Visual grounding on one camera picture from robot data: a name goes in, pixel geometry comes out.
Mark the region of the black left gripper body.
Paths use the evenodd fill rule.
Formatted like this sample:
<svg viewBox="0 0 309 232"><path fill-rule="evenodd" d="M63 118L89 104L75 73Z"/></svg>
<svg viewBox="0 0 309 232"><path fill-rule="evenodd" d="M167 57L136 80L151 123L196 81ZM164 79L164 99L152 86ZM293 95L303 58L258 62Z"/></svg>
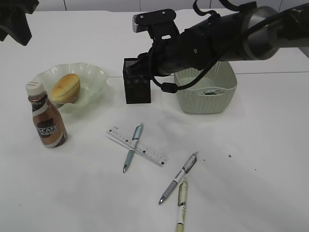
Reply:
<svg viewBox="0 0 309 232"><path fill-rule="evenodd" d="M29 29L26 14L33 14L38 5L38 0L1 0L0 29Z"/></svg>

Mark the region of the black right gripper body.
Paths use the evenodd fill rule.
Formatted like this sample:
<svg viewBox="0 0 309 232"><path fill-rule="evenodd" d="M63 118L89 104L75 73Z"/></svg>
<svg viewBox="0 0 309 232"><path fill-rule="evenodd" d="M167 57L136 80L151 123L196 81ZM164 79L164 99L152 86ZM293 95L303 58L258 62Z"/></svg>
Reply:
<svg viewBox="0 0 309 232"><path fill-rule="evenodd" d="M138 56L137 75L167 76L189 68L200 70L200 38L178 36L153 44Z"/></svg>

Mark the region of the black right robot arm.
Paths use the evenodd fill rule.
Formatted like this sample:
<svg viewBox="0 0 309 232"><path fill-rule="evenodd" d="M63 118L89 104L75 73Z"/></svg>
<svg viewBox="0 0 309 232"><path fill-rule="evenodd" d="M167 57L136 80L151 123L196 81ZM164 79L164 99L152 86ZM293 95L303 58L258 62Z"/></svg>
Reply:
<svg viewBox="0 0 309 232"><path fill-rule="evenodd" d="M148 32L153 44L129 71L166 76L188 68L209 69L218 61L267 60L280 48L309 44L308 4L283 12L257 7L255 2L224 5L231 14L196 9L204 20L183 32L175 24L176 12L172 9L134 16L134 31Z"/></svg>

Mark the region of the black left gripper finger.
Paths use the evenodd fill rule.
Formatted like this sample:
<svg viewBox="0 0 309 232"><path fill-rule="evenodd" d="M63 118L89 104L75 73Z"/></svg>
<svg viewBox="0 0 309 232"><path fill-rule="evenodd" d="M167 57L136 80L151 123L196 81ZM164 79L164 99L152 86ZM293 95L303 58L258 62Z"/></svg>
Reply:
<svg viewBox="0 0 309 232"><path fill-rule="evenodd" d="M0 25L0 41L3 42L5 38L8 36L9 31L5 25Z"/></svg>
<svg viewBox="0 0 309 232"><path fill-rule="evenodd" d="M10 16L9 31L11 37L19 44L26 46L32 34L28 26L28 21L24 13L14 13Z"/></svg>

